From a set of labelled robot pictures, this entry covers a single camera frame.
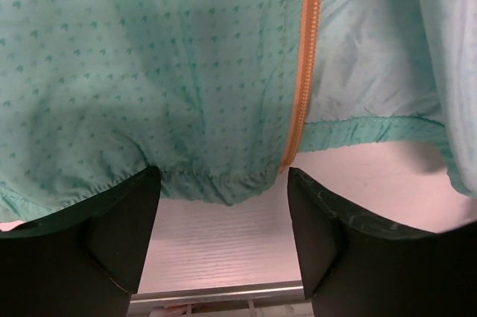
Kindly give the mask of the orange and teal jacket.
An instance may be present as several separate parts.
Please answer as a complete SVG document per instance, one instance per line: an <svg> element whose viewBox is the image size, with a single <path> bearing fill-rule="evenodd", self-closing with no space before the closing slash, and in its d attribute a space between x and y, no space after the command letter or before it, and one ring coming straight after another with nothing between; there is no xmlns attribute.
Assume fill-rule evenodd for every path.
<svg viewBox="0 0 477 317"><path fill-rule="evenodd" d="M476 0L1 0L1 221L149 166L234 205L299 152L417 140L476 195Z"/></svg>

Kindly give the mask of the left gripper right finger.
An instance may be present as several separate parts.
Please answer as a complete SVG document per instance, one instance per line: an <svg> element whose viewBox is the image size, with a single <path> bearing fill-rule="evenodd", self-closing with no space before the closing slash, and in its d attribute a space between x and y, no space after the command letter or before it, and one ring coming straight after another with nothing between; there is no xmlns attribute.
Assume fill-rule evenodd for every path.
<svg viewBox="0 0 477 317"><path fill-rule="evenodd" d="M303 291L316 316L474 316L476 224L432 233L288 172Z"/></svg>

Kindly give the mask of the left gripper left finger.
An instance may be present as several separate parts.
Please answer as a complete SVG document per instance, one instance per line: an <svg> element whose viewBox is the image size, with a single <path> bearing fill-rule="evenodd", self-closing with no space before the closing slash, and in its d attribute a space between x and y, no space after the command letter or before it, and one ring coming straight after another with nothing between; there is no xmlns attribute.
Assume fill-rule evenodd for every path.
<svg viewBox="0 0 477 317"><path fill-rule="evenodd" d="M2 316L125 316L157 214L149 167L101 194L1 233Z"/></svg>

